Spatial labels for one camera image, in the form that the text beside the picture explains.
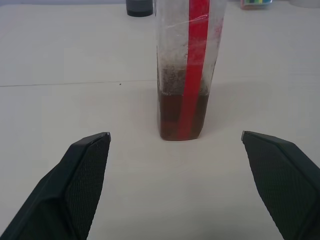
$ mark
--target table surface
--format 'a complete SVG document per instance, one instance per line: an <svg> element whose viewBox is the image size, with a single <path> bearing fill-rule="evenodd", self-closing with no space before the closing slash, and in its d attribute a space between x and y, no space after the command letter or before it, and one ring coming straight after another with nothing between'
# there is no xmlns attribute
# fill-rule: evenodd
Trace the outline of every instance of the table surface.
<svg viewBox="0 0 320 240"><path fill-rule="evenodd" d="M320 9L228 3L201 137L161 140L154 18L124 5L0 7L0 233L77 140L111 132L91 240L281 240L243 130L318 166Z"/></svg>

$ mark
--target dark liquid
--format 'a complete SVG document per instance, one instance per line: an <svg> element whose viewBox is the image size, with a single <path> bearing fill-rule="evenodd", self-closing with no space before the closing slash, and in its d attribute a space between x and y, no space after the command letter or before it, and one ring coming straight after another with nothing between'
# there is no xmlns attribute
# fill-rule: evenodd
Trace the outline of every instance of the dark liquid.
<svg viewBox="0 0 320 240"><path fill-rule="evenodd" d="M182 95L165 95L159 92L160 104L160 135L164 140L183 141L198 138L205 121L209 95L199 95L188 138L181 139L178 136L180 112L182 107Z"/></svg>

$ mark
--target black bottle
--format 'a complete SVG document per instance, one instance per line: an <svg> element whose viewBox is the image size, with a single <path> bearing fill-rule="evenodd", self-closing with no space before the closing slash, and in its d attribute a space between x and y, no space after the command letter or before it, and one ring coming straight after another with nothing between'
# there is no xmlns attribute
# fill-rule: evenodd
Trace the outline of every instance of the black bottle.
<svg viewBox="0 0 320 240"><path fill-rule="evenodd" d="M126 12L132 17L146 17L154 13L153 0L125 0Z"/></svg>

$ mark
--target red strip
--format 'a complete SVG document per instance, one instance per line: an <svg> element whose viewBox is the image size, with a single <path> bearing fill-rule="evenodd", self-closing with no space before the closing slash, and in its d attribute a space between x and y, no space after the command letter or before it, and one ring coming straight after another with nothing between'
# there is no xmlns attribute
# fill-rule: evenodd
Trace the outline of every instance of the red strip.
<svg viewBox="0 0 320 240"><path fill-rule="evenodd" d="M189 0L188 59L178 138L187 140L191 133L201 86L207 47L210 0Z"/></svg>

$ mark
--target white table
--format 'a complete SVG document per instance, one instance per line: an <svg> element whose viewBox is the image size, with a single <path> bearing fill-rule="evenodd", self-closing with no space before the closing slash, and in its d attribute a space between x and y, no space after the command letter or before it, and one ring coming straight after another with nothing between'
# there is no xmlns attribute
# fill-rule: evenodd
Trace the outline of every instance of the white table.
<svg viewBox="0 0 320 240"><path fill-rule="evenodd" d="M282 239L240 138L287 139L320 166L320 10L229 3L202 135L185 142L158 134L153 20L0 7L0 232L70 144L110 131L88 239Z"/></svg>

